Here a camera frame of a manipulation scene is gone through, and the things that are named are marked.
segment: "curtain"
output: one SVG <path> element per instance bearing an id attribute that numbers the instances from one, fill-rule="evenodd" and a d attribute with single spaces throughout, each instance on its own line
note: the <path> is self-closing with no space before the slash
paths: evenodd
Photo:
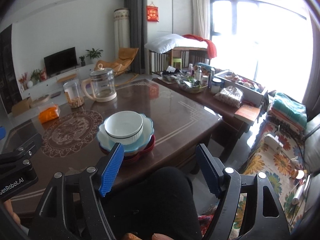
<path id="1" fill-rule="evenodd" d="M 131 63 L 131 70 L 138 74 L 145 73 L 144 58 L 144 21 L 143 0 L 124 0 L 124 6 L 130 10 L 130 41 L 132 48 L 138 48 L 138 53 Z"/>
<path id="2" fill-rule="evenodd" d="M 129 9 L 121 8 L 114 12 L 115 20 L 115 54 L 118 58 L 119 48 L 130 48 Z"/>
<path id="3" fill-rule="evenodd" d="M 308 86 L 302 101 L 307 109 L 308 121 L 320 113 L 320 29 L 312 15 L 310 19 L 313 32 L 313 58 Z"/>
<path id="4" fill-rule="evenodd" d="M 210 39 L 210 0 L 192 0 L 193 34 Z"/>

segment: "book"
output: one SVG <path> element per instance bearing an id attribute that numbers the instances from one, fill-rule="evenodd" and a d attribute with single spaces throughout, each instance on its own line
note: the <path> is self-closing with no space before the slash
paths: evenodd
<path id="1" fill-rule="evenodd" d="M 234 114 L 235 118 L 240 119 L 241 121 L 246 122 L 248 125 L 253 125 L 256 121 L 257 117 L 259 116 L 260 109 L 248 106 L 248 105 L 242 105 Z"/>

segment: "blue scalloped plate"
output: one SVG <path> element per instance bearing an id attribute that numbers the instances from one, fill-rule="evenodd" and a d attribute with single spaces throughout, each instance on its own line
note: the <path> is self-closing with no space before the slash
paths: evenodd
<path id="1" fill-rule="evenodd" d="M 139 137 L 137 141 L 132 144 L 124 145 L 124 155 L 131 156 L 137 154 L 139 151 L 143 150 L 147 144 L 149 143 L 151 136 L 154 133 L 153 129 L 153 121 L 146 117 L 144 114 L 140 114 L 143 118 L 143 131 L 142 135 Z M 111 151 L 115 142 L 112 141 L 107 134 L 104 123 L 99 126 L 99 132 L 97 133 L 97 139 L 101 145 L 101 147 L 108 152 Z"/>

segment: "white bowl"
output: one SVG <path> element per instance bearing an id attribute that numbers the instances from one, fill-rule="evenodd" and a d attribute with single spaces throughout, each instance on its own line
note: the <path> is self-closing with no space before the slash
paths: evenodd
<path id="1" fill-rule="evenodd" d="M 150 118 L 146 117 L 144 114 L 140 114 L 143 118 L 143 131 L 142 135 L 137 141 L 132 144 L 124 145 L 124 155 L 132 156 L 137 154 L 139 151 L 143 150 L 149 143 L 151 136 L 154 133 L 153 122 Z M 110 139 L 110 136 L 106 133 L 104 124 L 99 126 L 99 132 L 97 133 L 97 139 L 100 142 L 102 148 L 106 149 L 108 152 L 111 151 L 115 142 Z"/>
<path id="2" fill-rule="evenodd" d="M 111 140 L 128 145 L 141 136 L 143 118 L 136 112 L 122 111 L 106 119 L 104 127 Z"/>

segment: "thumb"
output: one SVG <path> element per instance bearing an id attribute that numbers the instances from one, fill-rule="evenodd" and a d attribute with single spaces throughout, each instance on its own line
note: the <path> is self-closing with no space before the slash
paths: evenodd
<path id="1" fill-rule="evenodd" d="M 171 237 L 162 234 L 153 234 L 152 240 L 173 240 Z"/>

